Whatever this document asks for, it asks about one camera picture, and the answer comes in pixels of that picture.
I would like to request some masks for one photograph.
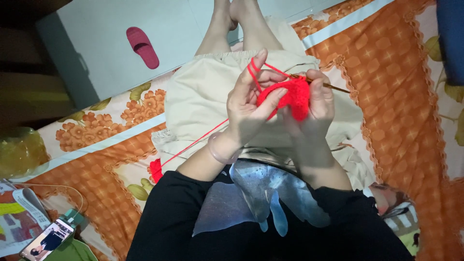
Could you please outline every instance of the leg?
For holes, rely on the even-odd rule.
[[[257,0],[233,0],[231,17],[242,26],[243,50],[284,49],[267,26]]]
[[[214,0],[214,11],[208,30],[195,55],[231,52],[227,34],[237,23],[230,17],[230,1]]]

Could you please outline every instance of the yellow plastic bag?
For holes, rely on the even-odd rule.
[[[0,178],[21,178],[49,161],[40,134],[27,127],[0,133]]]

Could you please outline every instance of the pink slipper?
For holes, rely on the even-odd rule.
[[[156,69],[160,60],[151,46],[147,35],[138,27],[130,27],[126,31],[127,39],[135,53],[142,57],[145,65],[150,69]]]

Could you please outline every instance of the floor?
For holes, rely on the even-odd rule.
[[[343,0],[258,0],[264,15],[295,21]],[[37,29],[78,109],[138,86],[188,62],[208,28],[213,0],[73,0]],[[160,66],[148,69],[125,31],[141,28]],[[243,36],[229,33],[231,44]]]

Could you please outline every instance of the phone screen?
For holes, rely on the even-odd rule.
[[[74,229],[64,221],[57,219],[32,242],[27,245],[19,255],[29,261],[42,261],[53,250],[57,249]]]

